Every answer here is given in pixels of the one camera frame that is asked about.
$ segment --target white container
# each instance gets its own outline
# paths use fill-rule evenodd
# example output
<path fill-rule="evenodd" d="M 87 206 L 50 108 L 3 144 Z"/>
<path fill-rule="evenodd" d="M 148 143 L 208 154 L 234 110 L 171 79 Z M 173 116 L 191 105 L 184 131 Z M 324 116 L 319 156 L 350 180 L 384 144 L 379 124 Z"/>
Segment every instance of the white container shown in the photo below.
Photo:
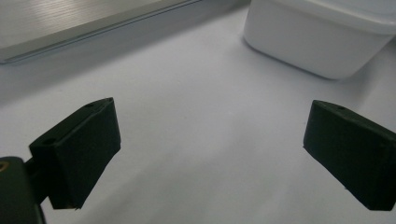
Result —
<path fill-rule="evenodd" d="M 252 0 L 245 39 L 327 78 L 355 74 L 396 34 L 396 0 Z"/>

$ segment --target white table surface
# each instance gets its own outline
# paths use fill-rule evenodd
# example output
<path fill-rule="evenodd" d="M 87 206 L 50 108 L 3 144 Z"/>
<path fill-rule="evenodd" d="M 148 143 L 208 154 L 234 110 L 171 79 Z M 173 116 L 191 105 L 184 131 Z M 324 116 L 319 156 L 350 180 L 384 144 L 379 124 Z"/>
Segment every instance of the white table surface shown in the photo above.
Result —
<path fill-rule="evenodd" d="M 396 131 L 396 41 L 333 81 L 250 48 L 248 1 L 204 0 L 0 66 L 0 156 L 112 96 L 121 151 L 81 210 L 49 224 L 395 223 L 303 149 L 312 100 Z"/>

